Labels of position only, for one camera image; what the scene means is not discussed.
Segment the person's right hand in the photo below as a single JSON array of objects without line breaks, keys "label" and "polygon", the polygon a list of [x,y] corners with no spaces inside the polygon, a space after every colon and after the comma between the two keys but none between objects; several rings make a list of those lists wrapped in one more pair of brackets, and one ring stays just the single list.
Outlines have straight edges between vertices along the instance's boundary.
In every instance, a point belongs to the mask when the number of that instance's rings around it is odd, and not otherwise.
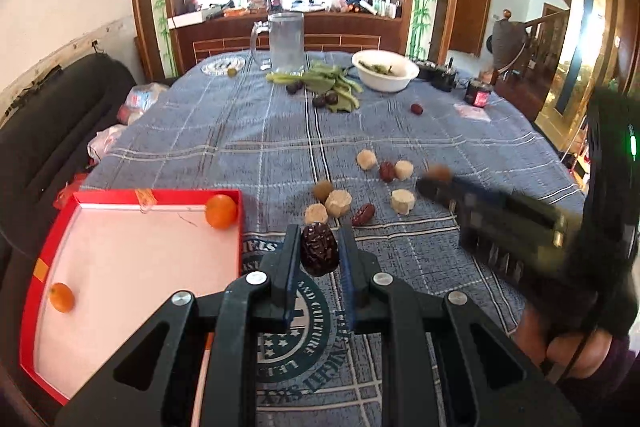
[{"label": "person's right hand", "polygon": [[602,365],[613,337],[597,329],[586,337],[582,333],[567,333],[547,341],[550,325],[535,308],[527,305],[513,339],[518,347],[537,366],[550,361],[569,369],[568,376],[586,379]]}]

